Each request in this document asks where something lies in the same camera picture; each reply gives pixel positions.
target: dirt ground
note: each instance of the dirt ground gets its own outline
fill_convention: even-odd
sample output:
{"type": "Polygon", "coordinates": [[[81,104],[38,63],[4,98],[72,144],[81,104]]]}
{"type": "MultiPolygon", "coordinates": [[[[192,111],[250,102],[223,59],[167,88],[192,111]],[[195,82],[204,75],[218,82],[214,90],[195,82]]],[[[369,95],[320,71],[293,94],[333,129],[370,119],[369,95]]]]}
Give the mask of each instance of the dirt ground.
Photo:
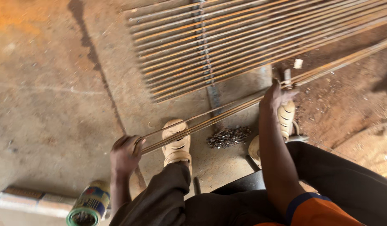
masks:
{"type": "MultiPolygon", "coordinates": [[[[0,191],[17,185],[77,197],[90,181],[109,181],[108,153],[124,132],[148,134],[170,119],[186,119],[210,108],[206,90],[156,104],[143,82],[126,13],[160,2],[0,0],[0,191]]],[[[302,54],[296,59],[303,59],[304,66],[292,74],[386,37],[387,25],[302,54]]],[[[273,65],[274,73],[293,63],[294,58],[273,65]]],[[[359,135],[387,122],[386,93],[371,91],[386,71],[387,49],[303,85],[295,101],[301,133],[386,173],[387,129],[359,135]]],[[[247,75],[218,84],[221,104],[261,90],[264,83],[256,79],[247,75]]],[[[257,108],[224,123],[250,126],[251,139],[258,130],[257,108]]],[[[199,177],[202,192],[253,172],[243,158],[250,139],[215,150],[206,144],[213,132],[209,127],[192,135],[193,176],[199,177]]],[[[154,136],[148,143],[159,139],[154,136]]],[[[131,181],[132,196],[162,170],[163,160],[161,150],[142,157],[141,174],[131,181]]],[[[64,224],[64,219],[0,209],[0,226],[64,224]]]]}

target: bundle of rebar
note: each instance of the bundle of rebar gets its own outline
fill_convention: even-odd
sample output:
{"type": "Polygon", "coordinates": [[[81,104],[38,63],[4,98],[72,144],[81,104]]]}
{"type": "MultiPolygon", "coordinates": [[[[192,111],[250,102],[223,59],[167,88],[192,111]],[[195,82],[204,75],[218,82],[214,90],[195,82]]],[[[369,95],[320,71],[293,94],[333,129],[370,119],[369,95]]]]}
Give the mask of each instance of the bundle of rebar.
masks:
{"type": "MultiPolygon", "coordinates": [[[[314,79],[317,79],[317,78],[319,78],[319,77],[321,77],[321,76],[323,76],[325,74],[328,74],[328,73],[330,73],[330,72],[332,72],[334,70],[340,69],[342,67],[345,67],[346,65],[354,63],[354,62],[356,62],[356,61],[358,61],[358,60],[360,60],[362,58],[365,58],[365,57],[367,57],[367,56],[369,56],[371,54],[377,53],[378,51],[380,51],[382,49],[385,49],[385,48],[387,48],[387,39],[383,40],[382,42],[380,42],[380,43],[378,43],[376,45],[373,45],[371,47],[368,47],[366,49],[358,51],[358,52],[356,52],[354,54],[348,55],[346,57],[343,57],[341,59],[333,61],[333,62],[331,62],[329,64],[323,65],[323,66],[318,67],[316,69],[310,70],[310,71],[308,71],[306,73],[298,75],[298,76],[292,78],[291,81],[293,82],[294,86],[301,86],[301,85],[306,84],[306,83],[308,83],[310,81],[313,81],[314,79]]],[[[287,86],[288,85],[282,85],[281,88],[284,89],[287,86]]],[[[181,138],[183,138],[183,137],[185,137],[187,135],[190,135],[192,133],[200,131],[203,128],[211,126],[211,125],[213,125],[213,124],[215,124],[215,123],[217,123],[217,122],[219,122],[219,121],[221,121],[221,120],[223,120],[223,119],[225,119],[225,118],[227,118],[227,117],[229,117],[231,115],[234,115],[234,114],[236,114],[236,113],[238,113],[238,112],[240,112],[242,110],[245,110],[245,109],[247,109],[247,108],[249,108],[249,107],[259,103],[262,98],[263,98],[263,96],[258,96],[258,97],[252,98],[251,100],[246,101],[246,102],[244,102],[244,103],[242,103],[242,104],[240,104],[238,106],[232,107],[231,109],[229,109],[229,110],[227,110],[225,112],[222,112],[221,114],[219,114],[217,116],[214,116],[214,117],[212,117],[212,118],[210,118],[210,119],[208,119],[206,121],[203,121],[203,122],[201,122],[201,123],[199,123],[199,124],[197,124],[195,126],[191,126],[190,128],[188,128],[188,129],[186,129],[184,131],[178,132],[178,133],[174,134],[173,136],[170,136],[170,137],[168,137],[168,138],[166,138],[164,140],[161,140],[160,142],[157,142],[157,143],[155,143],[153,145],[150,145],[150,146],[148,146],[148,147],[146,147],[146,148],[144,148],[142,150],[142,154],[147,154],[147,153],[149,153],[151,151],[156,150],[157,148],[160,148],[160,147],[162,147],[164,145],[167,145],[167,144],[169,144],[169,143],[171,143],[173,141],[179,140],[179,139],[181,139],[181,138]]],[[[227,104],[223,105],[222,107],[233,105],[233,104],[235,104],[237,102],[239,102],[239,100],[235,100],[235,101],[232,101],[230,103],[227,103],[227,104]]],[[[203,115],[205,115],[207,113],[210,113],[213,110],[215,110],[215,109],[212,109],[212,110],[207,111],[205,113],[202,113],[202,114],[199,114],[197,116],[191,117],[191,118],[189,118],[187,120],[184,120],[184,121],[182,121],[180,123],[183,123],[183,122],[186,122],[186,121],[190,121],[190,120],[192,120],[194,118],[197,118],[199,116],[203,116],[203,115]]],[[[155,132],[153,132],[151,134],[148,134],[146,136],[143,136],[142,139],[143,138],[147,138],[147,137],[149,137],[149,136],[151,136],[151,135],[153,135],[155,133],[158,133],[158,132],[161,132],[163,130],[166,130],[168,128],[169,127],[164,128],[164,129],[159,130],[159,131],[155,131],[155,132]]]]}
{"type": "Polygon", "coordinates": [[[208,0],[129,22],[162,103],[387,24],[387,0],[208,0]]]}

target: orange shirt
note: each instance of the orange shirt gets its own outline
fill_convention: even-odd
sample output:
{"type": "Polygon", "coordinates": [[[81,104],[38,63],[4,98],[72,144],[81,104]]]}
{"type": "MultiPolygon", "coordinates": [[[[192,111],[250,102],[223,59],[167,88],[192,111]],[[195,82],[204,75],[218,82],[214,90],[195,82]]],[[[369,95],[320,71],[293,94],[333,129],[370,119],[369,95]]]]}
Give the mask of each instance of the orange shirt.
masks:
{"type": "MultiPolygon", "coordinates": [[[[290,226],[364,226],[329,198],[308,192],[297,196],[287,207],[290,226]]],[[[255,226],[282,226],[279,223],[259,223],[255,226]]]]}

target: hand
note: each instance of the hand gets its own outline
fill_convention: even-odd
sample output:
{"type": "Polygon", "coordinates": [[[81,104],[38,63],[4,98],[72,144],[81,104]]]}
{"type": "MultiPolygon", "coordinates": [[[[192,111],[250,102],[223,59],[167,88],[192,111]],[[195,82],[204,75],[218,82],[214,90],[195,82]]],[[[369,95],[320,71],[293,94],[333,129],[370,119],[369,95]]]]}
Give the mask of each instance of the hand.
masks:
{"type": "Polygon", "coordinates": [[[137,168],[141,150],[145,139],[140,140],[136,145],[136,141],[140,136],[124,135],[117,140],[113,149],[110,152],[111,171],[116,174],[124,176],[131,176],[133,171],[137,168]]]}
{"type": "Polygon", "coordinates": [[[273,79],[273,85],[267,90],[265,97],[259,104],[260,111],[277,112],[277,109],[284,102],[291,100],[291,98],[298,93],[297,90],[281,90],[280,83],[277,79],[273,79]]]}

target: tan boot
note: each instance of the tan boot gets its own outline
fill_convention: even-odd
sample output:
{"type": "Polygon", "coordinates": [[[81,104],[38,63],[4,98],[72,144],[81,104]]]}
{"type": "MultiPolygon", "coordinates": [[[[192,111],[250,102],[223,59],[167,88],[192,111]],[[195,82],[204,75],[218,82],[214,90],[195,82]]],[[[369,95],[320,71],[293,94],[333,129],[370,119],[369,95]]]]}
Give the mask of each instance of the tan boot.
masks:
{"type": "MultiPolygon", "coordinates": [[[[277,116],[280,122],[280,133],[284,137],[284,141],[288,140],[288,137],[292,132],[292,127],[293,127],[292,122],[294,120],[294,114],[295,114],[295,104],[292,100],[287,101],[287,104],[281,105],[277,110],[277,116]]],[[[258,156],[258,152],[259,152],[259,135],[253,138],[248,148],[249,155],[254,160],[257,160],[260,162],[261,159],[258,156]]]]}
{"type": "MultiPolygon", "coordinates": [[[[183,121],[182,119],[173,119],[169,122],[167,122],[163,128],[168,127],[170,125],[174,125],[180,121],[183,121]]],[[[188,129],[188,124],[181,123],[179,125],[176,125],[174,127],[171,127],[167,130],[164,130],[161,134],[162,139],[166,139],[180,131],[188,129]]],[[[191,172],[192,175],[192,157],[189,153],[189,147],[191,146],[191,135],[188,135],[180,140],[174,141],[172,143],[167,144],[166,146],[162,146],[163,154],[165,156],[164,160],[164,167],[168,163],[174,163],[179,161],[188,161],[189,162],[189,172],[191,172]]]]}
{"type": "Polygon", "coordinates": [[[277,116],[280,122],[280,132],[284,137],[284,141],[288,141],[288,137],[292,132],[292,122],[294,120],[295,104],[292,100],[287,101],[287,104],[281,105],[277,109],[277,116]]]}

